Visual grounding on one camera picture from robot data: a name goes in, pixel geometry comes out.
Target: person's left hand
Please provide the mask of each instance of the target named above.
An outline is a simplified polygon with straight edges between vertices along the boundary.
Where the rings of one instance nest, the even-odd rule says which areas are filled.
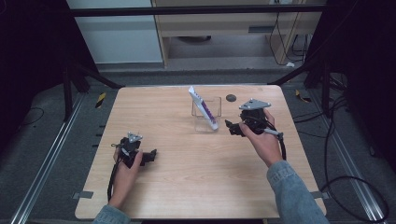
[[[115,159],[118,155],[118,149],[115,152]],[[111,196],[110,201],[108,201],[109,205],[112,205],[121,210],[126,197],[129,192],[132,190],[134,186],[134,182],[137,179],[137,173],[139,172],[140,162],[143,158],[143,152],[139,150],[139,152],[134,157],[134,164],[131,169],[125,165],[123,161],[120,162],[116,178],[113,183],[113,195]]]

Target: transparent container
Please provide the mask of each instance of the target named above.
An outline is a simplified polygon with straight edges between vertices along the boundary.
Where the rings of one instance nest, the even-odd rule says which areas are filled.
[[[201,110],[197,107],[194,101],[192,101],[192,110],[191,114],[194,119],[194,129],[196,132],[216,132],[220,126],[220,117],[221,117],[221,97],[219,96],[203,96],[206,107],[209,109],[213,118],[215,119],[218,128],[214,130],[209,122],[214,122],[214,120],[210,120],[204,117]]]

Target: black tripod leg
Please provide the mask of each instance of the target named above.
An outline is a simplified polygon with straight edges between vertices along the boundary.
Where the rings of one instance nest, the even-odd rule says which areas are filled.
[[[78,92],[88,92],[90,90],[90,84],[87,79],[78,73],[75,66],[69,67],[69,76]]]
[[[90,77],[95,78],[96,80],[102,82],[103,84],[107,85],[108,87],[110,87],[110,88],[112,88],[112,89],[120,89],[120,88],[122,88],[122,87],[125,87],[125,86],[121,86],[121,85],[119,85],[119,84],[117,84],[117,83],[114,83],[114,82],[108,80],[108,79],[105,78],[105,77],[100,76],[99,74],[97,74],[97,73],[91,71],[90,69],[88,69],[88,68],[86,68],[86,67],[84,67],[84,66],[82,66],[82,65],[80,65],[80,64],[75,63],[74,66],[75,66],[78,70],[80,70],[81,72],[87,74],[87,75],[90,76]]]
[[[317,62],[316,59],[305,61],[305,63],[303,65],[301,65],[300,67],[298,67],[297,69],[293,70],[292,72],[288,73],[287,75],[283,76],[282,78],[280,78],[274,82],[268,83],[268,85],[280,86],[280,85],[284,84],[285,82],[291,80],[292,78],[297,77],[302,72],[308,71],[311,68],[311,66],[313,66],[316,62]]]
[[[328,62],[323,62],[322,74],[322,109],[325,115],[330,117],[329,103],[330,103],[330,65]]]
[[[71,81],[68,73],[67,63],[64,65],[63,78],[64,78],[64,121],[67,121],[73,111]]]

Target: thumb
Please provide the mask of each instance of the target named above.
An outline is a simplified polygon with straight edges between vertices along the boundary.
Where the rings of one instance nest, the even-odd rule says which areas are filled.
[[[242,133],[250,139],[251,136],[256,135],[253,131],[250,130],[250,128],[244,124],[243,122],[239,122],[239,128],[241,129]]]
[[[139,150],[134,156],[134,164],[131,167],[131,172],[137,173],[139,171],[140,163],[143,160],[143,151]]]

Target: small round object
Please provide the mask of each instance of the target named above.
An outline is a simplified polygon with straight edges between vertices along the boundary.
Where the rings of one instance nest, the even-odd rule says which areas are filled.
[[[228,95],[225,97],[225,99],[226,99],[228,102],[234,102],[234,101],[236,101],[236,96],[233,95],[233,94],[228,94]]]

